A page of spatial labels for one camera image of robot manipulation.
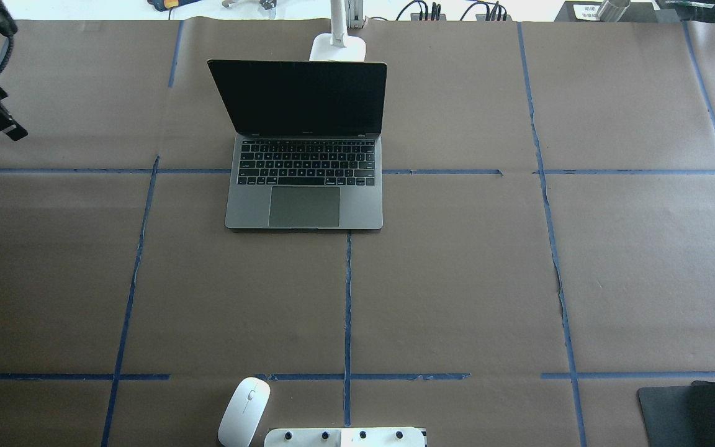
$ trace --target laptop keyboard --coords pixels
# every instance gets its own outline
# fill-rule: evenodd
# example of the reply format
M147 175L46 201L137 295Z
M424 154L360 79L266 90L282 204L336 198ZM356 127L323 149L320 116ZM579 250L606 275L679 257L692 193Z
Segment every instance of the laptop keyboard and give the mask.
M375 186L374 141L241 142L238 184Z

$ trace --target laptop trackpad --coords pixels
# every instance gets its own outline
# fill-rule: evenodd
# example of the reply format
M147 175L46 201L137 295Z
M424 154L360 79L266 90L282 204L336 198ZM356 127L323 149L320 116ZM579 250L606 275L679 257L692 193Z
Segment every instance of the laptop trackpad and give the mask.
M270 227L337 227L337 187L272 188Z

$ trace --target laptop screen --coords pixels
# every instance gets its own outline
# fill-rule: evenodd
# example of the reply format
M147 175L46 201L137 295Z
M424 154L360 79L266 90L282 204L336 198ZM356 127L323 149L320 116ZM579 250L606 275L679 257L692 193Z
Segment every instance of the laptop screen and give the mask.
M242 135L380 133L388 66L377 62L209 60Z

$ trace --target white label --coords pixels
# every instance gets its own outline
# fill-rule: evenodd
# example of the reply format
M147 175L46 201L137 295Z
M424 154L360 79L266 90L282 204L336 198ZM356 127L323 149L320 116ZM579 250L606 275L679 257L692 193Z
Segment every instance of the white label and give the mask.
M575 18L578 20L599 21L597 5L573 5L573 11L575 11Z

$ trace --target white floor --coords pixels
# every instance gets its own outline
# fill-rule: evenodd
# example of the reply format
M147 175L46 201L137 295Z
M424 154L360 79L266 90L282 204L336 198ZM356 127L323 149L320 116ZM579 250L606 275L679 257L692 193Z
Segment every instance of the white floor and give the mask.
M653 2L653 0L633 0ZM365 0L364 14L367 17L380 16L390 20L408 0ZM562 7L562 0L502 0L502 5L514 20L519 22L552 22L556 12ZM32 20L166 20L184 19L195 16L220 19L261 19L270 18L258 4L258 0L238 0L229 8L222 7L221 0L200 0L197 3L179 7L168 12L158 12L147 0L5 0L12 16L17 19ZM466 0L443 0L443 14L449 20L458 20L471 3ZM418 11L411 6L403 15L409 20L408 12ZM475 14L484 11L482 6L471 9L466 20L473 20ZM275 19L307 19L330 16L330 2L327 0L277 0Z

